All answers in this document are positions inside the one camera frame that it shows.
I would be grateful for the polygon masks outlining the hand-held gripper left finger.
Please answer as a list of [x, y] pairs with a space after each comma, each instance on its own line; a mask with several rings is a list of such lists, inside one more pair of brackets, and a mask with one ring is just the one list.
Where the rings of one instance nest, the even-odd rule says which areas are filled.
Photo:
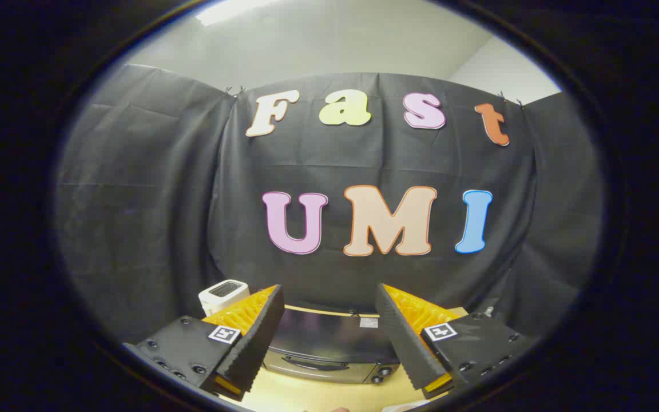
[[283, 288], [275, 284], [202, 320], [181, 316], [123, 346], [191, 390], [241, 401], [263, 365], [284, 310]]

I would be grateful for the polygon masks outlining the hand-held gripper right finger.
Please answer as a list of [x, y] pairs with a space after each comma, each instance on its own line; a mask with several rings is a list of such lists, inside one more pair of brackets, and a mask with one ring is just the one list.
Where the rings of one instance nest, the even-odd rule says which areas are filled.
[[490, 381], [532, 345], [492, 316], [454, 315], [387, 284], [377, 287], [375, 307], [411, 385], [426, 399]]

